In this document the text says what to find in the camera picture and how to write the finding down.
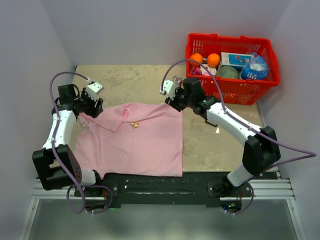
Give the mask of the pink garment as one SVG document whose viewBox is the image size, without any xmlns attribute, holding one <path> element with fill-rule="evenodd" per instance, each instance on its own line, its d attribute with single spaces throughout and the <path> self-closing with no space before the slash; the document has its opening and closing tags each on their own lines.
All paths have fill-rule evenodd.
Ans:
<svg viewBox="0 0 320 240">
<path fill-rule="evenodd" d="M 168 104 L 125 103 L 78 119 L 84 129 L 74 155 L 82 170 L 101 177 L 183 175 L 183 114 Z"/>
</svg>

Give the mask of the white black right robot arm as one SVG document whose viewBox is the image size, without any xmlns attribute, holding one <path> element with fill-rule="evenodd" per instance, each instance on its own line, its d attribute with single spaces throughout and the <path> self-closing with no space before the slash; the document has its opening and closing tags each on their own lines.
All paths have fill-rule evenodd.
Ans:
<svg viewBox="0 0 320 240">
<path fill-rule="evenodd" d="M 243 183 L 259 176 L 280 159 L 273 128 L 252 124 L 224 107 L 215 96 L 207 96 L 196 77 L 184 79 L 181 86 L 172 80 L 165 80 L 160 92 L 167 95 L 165 103 L 177 111 L 191 108 L 205 123 L 222 127 L 242 144 L 241 165 L 215 184 L 213 190 L 216 193 L 235 196 Z"/>
</svg>

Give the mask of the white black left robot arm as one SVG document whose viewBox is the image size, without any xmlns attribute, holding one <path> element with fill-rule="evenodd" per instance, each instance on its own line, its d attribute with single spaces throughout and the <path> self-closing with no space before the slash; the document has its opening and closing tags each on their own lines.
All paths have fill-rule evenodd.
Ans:
<svg viewBox="0 0 320 240">
<path fill-rule="evenodd" d="M 104 184 L 97 180 L 95 170 L 84 170 L 76 160 L 69 144 L 74 125 L 81 113 L 96 118 L 103 112 L 103 99 L 98 94 L 104 87 L 93 82 L 79 91 L 74 84 L 58 87 L 59 97 L 55 99 L 57 109 L 52 109 L 52 126 L 48 139 L 40 150 L 32 153 L 32 160 L 42 187 L 46 190 L 59 190 L 74 184 L 70 176 L 59 165 L 52 167 L 57 156 L 71 175 L 92 196 L 99 196 L 104 190 Z"/>
</svg>

